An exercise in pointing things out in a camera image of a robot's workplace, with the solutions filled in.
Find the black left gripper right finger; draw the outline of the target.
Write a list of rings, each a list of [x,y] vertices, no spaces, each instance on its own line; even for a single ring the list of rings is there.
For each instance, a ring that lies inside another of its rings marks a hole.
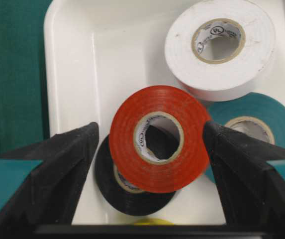
[[[213,121],[205,123],[202,138],[226,219],[215,229],[285,239],[285,179],[273,166],[285,162],[285,149]]]

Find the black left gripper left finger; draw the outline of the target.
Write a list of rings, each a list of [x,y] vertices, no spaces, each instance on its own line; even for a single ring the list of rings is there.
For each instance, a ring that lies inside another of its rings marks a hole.
[[[97,145],[96,122],[0,155],[0,239],[64,239]]]

